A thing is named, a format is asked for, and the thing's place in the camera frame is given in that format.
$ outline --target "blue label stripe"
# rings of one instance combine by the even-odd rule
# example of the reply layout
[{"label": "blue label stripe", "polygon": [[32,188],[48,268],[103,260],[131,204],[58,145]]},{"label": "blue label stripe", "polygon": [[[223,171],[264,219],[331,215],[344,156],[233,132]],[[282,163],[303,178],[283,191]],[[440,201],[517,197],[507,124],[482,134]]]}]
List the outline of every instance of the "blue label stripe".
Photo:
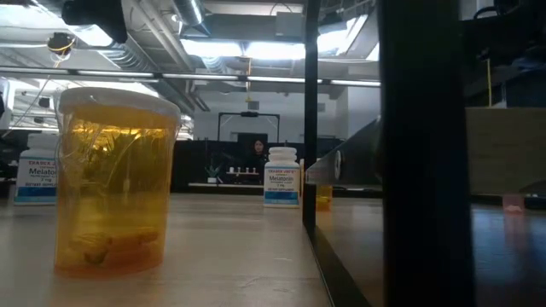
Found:
[{"label": "blue label stripe", "polygon": [[55,203],[56,197],[29,197],[29,196],[17,196],[14,198],[15,203]]},{"label": "blue label stripe", "polygon": [[55,161],[56,159],[55,158],[41,158],[41,157],[20,157],[19,160],[21,159],[37,159],[37,160],[47,160],[47,161]]},{"label": "blue label stripe", "polygon": [[298,192],[273,192],[265,191],[266,200],[298,200]]},{"label": "blue label stripe", "polygon": [[265,200],[267,205],[299,205],[298,200]]},{"label": "blue label stripe", "polygon": [[39,187],[21,187],[17,188],[17,196],[30,197],[30,196],[52,196],[57,195],[57,188],[39,188]]},{"label": "blue label stripe", "polygon": [[265,169],[284,169],[284,170],[299,170],[299,167],[297,166],[266,166]]}]

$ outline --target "white supplement bottle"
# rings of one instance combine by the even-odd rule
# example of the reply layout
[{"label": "white supplement bottle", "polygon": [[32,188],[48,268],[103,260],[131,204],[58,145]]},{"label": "white supplement bottle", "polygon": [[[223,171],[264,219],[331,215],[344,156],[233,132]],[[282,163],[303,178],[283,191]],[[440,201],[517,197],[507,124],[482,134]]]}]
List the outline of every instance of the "white supplement bottle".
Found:
[{"label": "white supplement bottle", "polygon": [[31,133],[20,154],[14,204],[54,205],[56,202],[57,169],[55,151],[58,136]]},{"label": "white supplement bottle", "polygon": [[296,148],[271,148],[264,167],[264,206],[299,208],[299,164]]}]

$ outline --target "table surface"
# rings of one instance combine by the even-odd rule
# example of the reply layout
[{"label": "table surface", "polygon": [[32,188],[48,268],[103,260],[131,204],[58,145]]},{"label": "table surface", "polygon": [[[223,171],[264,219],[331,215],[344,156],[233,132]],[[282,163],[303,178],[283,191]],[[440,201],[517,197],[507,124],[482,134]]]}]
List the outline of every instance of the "table surface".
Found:
[{"label": "table surface", "polygon": [[[477,305],[546,306],[546,212],[474,205],[472,216]],[[381,200],[334,199],[317,225],[370,304],[383,306]]]},{"label": "table surface", "polygon": [[174,194],[164,263],[110,280],[53,273],[55,208],[0,206],[1,306],[326,307],[299,210]]}]

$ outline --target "black pole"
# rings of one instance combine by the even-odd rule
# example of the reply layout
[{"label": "black pole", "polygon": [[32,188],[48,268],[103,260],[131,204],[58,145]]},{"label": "black pole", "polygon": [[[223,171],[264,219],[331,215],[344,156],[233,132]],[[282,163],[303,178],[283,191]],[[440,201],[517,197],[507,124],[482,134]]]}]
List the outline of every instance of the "black pole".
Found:
[{"label": "black pole", "polygon": [[386,306],[475,306],[457,0],[379,10]]},{"label": "black pole", "polygon": [[[317,79],[318,79],[318,13],[321,1],[307,2],[305,17],[305,170],[317,162]],[[317,187],[304,186],[303,222],[308,231],[315,229]]]}]

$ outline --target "light fixture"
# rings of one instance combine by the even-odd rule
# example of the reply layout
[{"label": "light fixture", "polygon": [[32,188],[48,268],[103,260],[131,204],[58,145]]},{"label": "light fixture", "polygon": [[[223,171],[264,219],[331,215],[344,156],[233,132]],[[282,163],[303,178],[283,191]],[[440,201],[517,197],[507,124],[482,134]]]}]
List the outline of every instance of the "light fixture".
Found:
[{"label": "light fixture", "polygon": [[358,33],[360,33],[360,31],[362,30],[362,27],[364,26],[364,23],[366,23],[367,19],[368,16],[364,14],[347,21],[346,38],[345,41],[341,45],[339,45],[336,55],[342,55],[347,52],[347,50],[349,50],[352,43],[357,38]]},{"label": "light fixture", "polygon": [[2,67],[3,72],[67,75],[68,70],[58,68]]},{"label": "light fixture", "polygon": [[331,85],[360,86],[360,87],[380,87],[379,81],[360,81],[360,80],[331,80]]},{"label": "light fixture", "polygon": [[107,47],[113,43],[112,38],[97,25],[68,26],[68,28],[89,46]]},{"label": "light fixture", "polygon": [[379,43],[375,45],[372,52],[369,53],[366,61],[378,61],[379,60]]},{"label": "light fixture", "polygon": [[242,56],[242,49],[235,42],[195,41],[181,39],[182,45],[189,55],[206,57]]},{"label": "light fixture", "polygon": [[283,83],[295,83],[302,84],[305,82],[304,78],[284,78],[284,77],[260,77],[260,76],[248,76],[250,82],[283,82]]},{"label": "light fixture", "polygon": [[37,130],[37,131],[54,131],[59,132],[58,128],[44,128],[44,127],[19,127],[19,126],[11,126],[9,127],[10,130]]},{"label": "light fixture", "polygon": [[205,73],[163,73],[163,78],[179,78],[184,80],[207,80],[207,81],[237,81],[237,76],[212,75]]},{"label": "light fixture", "polygon": [[121,78],[152,78],[151,72],[109,72],[109,71],[88,71],[80,70],[78,74],[82,76],[97,76],[97,77],[121,77]]},{"label": "light fixture", "polygon": [[254,42],[248,45],[245,56],[260,60],[300,60],[305,58],[302,43]]},{"label": "light fixture", "polygon": [[338,49],[346,39],[347,30],[324,33],[317,38],[318,52],[327,52]]}]

